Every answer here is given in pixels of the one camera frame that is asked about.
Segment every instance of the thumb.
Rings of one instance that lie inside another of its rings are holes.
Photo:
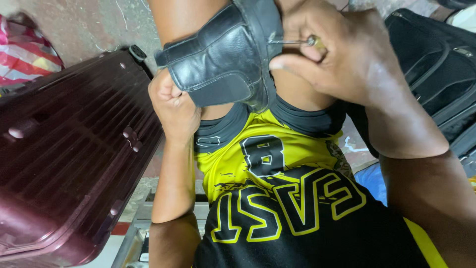
[[[325,75],[324,70],[314,61],[299,55],[285,54],[273,58],[269,69],[283,69],[307,80],[311,85],[317,85]]]

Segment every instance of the hand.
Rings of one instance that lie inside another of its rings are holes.
[[[174,84],[167,69],[159,70],[150,82],[149,97],[168,143],[187,144],[200,126],[201,109],[187,92]]]
[[[284,14],[283,27],[294,38],[320,37],[327,50],[303,44],[305,57],[280,55],[271,69],[285,69],[320,93],[367,107],[413,97],[376,10],[341,14],[325,0],[307,0]]]

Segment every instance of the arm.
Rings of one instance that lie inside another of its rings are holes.
[[[150,261],[152,268],[187,267],[200,242],[193,215],[193,135],[201,110],[188,93],[180,92],[168,71],[162,70],[149,85],[149,96],[164,129],[166,143],[159,184],[152,207]]]
[[[149,237],[149,266],[151,268],[190,268],[200,234],[193,213],[181,218],[152,224]]]
[[[301,47],[271,69],[301,75],[315,90],[366,107],[381,154],[389,208],[424,228],[451,267],[476,265],[476,195],[448,142],[410,93],[375,11],[340,14],[307,0],[285,14],[285,31],[322,38],[327,51]]]
[[[152,222],[171,221],[193,211],[195,176],[193,175],[193,143],[165,142],[159,183],[152,207]]]

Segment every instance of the needle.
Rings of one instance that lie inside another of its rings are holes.
[[[307,40],[271,40],[269,44],[307,44],[308,46],[315,46],[320,41],[320,38],[311,35]]]

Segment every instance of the number 8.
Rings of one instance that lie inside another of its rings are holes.
[[[273,135],[253,136],[240,143],[248,170],[256,177],[269,177],[284,171],[284,146]]]

